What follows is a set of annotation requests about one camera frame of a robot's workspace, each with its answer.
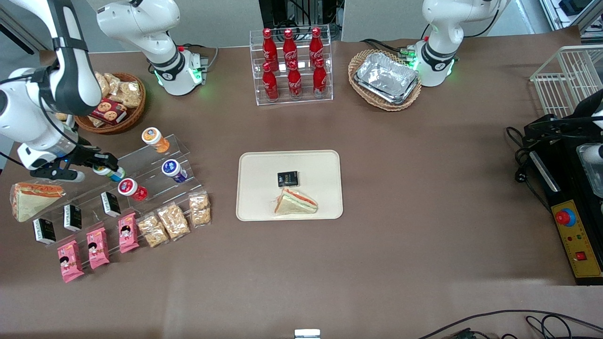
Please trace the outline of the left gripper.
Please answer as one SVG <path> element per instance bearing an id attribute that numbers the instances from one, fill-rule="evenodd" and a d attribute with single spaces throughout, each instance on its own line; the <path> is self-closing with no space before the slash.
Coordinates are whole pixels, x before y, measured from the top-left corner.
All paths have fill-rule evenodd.
<path id="1" fill-rule="evenodd" d="M 579 139 L 602 135 L 603 90 L 600 89 L 580 101 L 569 118 L 556 118 L 545 115 L 524 127 L 524 139 L 527 143 L 555 141 L 558 139 Z"/>

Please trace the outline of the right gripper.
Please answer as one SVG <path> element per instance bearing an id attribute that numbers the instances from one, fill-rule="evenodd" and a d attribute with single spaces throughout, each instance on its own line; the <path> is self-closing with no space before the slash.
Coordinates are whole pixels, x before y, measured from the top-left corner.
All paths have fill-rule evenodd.
<path id="1" fill-rule="evenodd" d="M 74 151 L 74 165 L 92 166 L 94 170 L 116 171 L 118 159 L 112 153 L 103 153 L 100 148 L 91 146 L 77 146 L 68 140 L 58 140 L 54 143 L 39 145 L 39 150 L 32 144 L 21 144 L 17 148 L 17 154 L 22 165 L 30 171 L 34 171 L 54 160 L 65 157 Z"/>

